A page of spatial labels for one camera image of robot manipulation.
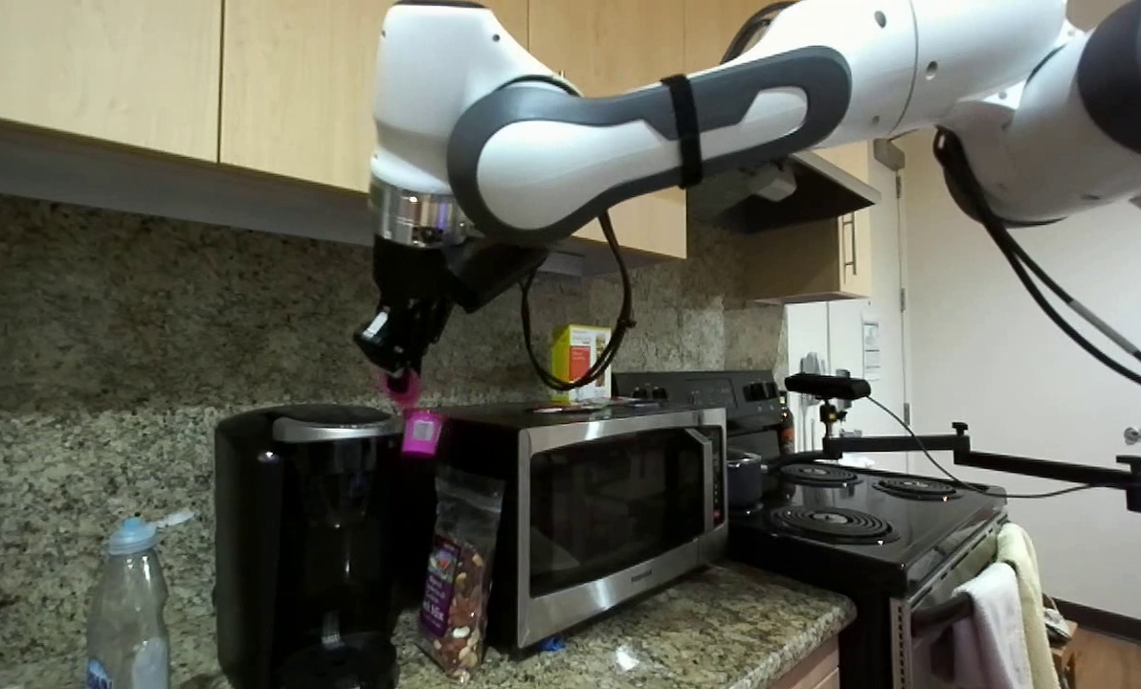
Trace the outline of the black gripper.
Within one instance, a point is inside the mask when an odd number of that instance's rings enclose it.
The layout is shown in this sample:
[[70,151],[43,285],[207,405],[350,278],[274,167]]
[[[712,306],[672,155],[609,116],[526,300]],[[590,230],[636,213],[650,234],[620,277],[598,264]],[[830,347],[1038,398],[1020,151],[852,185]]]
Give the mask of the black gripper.
[[544,259],[544,248],[492,243],[438,248],[376,243],[372,278],[377,289],[377,306],[350,342],[384,374],[415,374],[450,309],[474,314],[526,278]]

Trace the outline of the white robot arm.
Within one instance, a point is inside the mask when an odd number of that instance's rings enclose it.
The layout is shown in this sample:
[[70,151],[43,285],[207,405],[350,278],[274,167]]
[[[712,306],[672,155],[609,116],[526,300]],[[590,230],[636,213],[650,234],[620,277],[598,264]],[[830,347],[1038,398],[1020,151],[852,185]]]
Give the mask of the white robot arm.
[[354,345],[392,380],[609,206],[738,206],[820,146],[932,128],[974,218],[1045,227],[1141,202],[1141,0],[1078,31],[1063,0],[791,0],[736,58],[586,96],[477,0],[398,0],[376,58],[377,306]]

